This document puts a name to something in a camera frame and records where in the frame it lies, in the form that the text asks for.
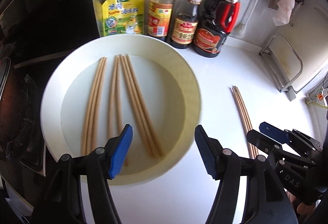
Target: metal screw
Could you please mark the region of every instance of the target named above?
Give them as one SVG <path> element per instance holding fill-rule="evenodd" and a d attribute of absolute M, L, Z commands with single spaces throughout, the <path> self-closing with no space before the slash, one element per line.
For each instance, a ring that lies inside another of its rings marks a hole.
<path fill-rule="evenodd" d="M 264 155 L 258 155 L 257 159 L 260 160 L 261 162 L 264 162 L 266 160 Z"/>
<path fill-rule="evenodd" d="M 103 154 L 104 152 L 105 152 L 104 147 L 98 147 L 98 148 L 96 149 L 96 154 L 98 154 L 98 155 L 101 155 L 101 154 Z"/>
<path fill-rule="evenodd" d="M 224 155 L 231 155 L 232 154 L 232 151 L 230 149 L 223 149 L 222 153 Z"/>
<path fill-rule="evenodd" d="M 62 161 L 67 161 L 67 160 L 69 160 L 69 154 L 65 154 L 65 155 L 63 155 L 63 156 L 61 157 L 61 160 L 62 160 Z"/>

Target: seasoning packet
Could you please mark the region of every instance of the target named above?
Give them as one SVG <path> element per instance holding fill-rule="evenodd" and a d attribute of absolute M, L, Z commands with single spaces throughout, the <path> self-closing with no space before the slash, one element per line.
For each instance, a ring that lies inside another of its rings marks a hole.
<path fill-rule="evenodd" d="M 102 16 L 104 36 L 143 34 L 144 0 L 106 0 Z"/>

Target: bottle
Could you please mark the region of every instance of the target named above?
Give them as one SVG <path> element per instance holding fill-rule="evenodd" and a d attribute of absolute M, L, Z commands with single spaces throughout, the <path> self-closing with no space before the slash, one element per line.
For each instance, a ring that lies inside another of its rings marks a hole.
<path fill-rule="evenodd" d="M 148 16 L 149 36 L 162 41 L 166 40 L 174 1 L 150 0 Z"/>
<path fill-rule="evenodd" d="M 174 21 L 171 45 L 175 48 L 186 49 L 194 37 L 199 15 L 198 8 L 202 0 L 183 0 Z"/>
<path fill-rule="evenodd" d="M 204 0 L 192 48 L 205 57 L 216 57 L 230 34 L 239 13 L 239 0 Z"/>

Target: countertop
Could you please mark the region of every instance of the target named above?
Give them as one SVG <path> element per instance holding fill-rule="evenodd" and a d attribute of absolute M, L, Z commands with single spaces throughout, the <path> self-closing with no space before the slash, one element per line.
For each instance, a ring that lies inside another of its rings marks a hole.
<path fill-rule="evenodd" d="M 289 101 L 278 92 L 258 52 L 224 46 L 216 58 L 179 50 L 193 69 L 201 90 L 199 123 L 209 137 L 219 140 L 239 156 L 249 157 L 245 134 L 230 87 L 236 85 L 245 101 L 252 125 L 258 130 L 266 121 L 280 129 L 293 128 L 314 136 L 308 108 L 303 100 Z M 207 174 L 194 143 L 182 160 L 159 178 L 133 186 L 111 186 L 118 214 L 124 224 L 205 223 L 219 181 Z M 85 214 L 93 223 L 87 185 L 82 183 Z M 241 178 L 234 223 L 240 223 L 246 193 Z"/>

